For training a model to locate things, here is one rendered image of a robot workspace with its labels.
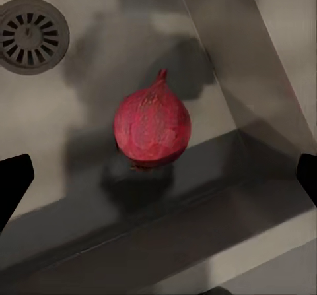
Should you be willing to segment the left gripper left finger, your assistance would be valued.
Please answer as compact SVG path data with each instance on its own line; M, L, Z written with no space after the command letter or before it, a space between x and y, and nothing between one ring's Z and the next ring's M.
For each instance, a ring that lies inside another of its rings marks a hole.
M0 233L34 179L28 154L0 161Z

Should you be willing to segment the vidalia onion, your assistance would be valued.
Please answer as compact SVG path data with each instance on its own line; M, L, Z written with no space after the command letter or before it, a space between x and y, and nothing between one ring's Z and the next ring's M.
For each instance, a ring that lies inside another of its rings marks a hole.
M167 72L159 70L152 86L125 97L114 114L117 150L119 147L138 167L130 168L139 172L150 173L156 170L150 168L170 164L188 148L190 116L182 101L168 89Z

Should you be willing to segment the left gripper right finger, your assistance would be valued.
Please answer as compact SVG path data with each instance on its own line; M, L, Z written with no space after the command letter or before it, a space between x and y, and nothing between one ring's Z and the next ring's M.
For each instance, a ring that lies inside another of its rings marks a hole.
M317 156L302 154L296 177L317 207Z

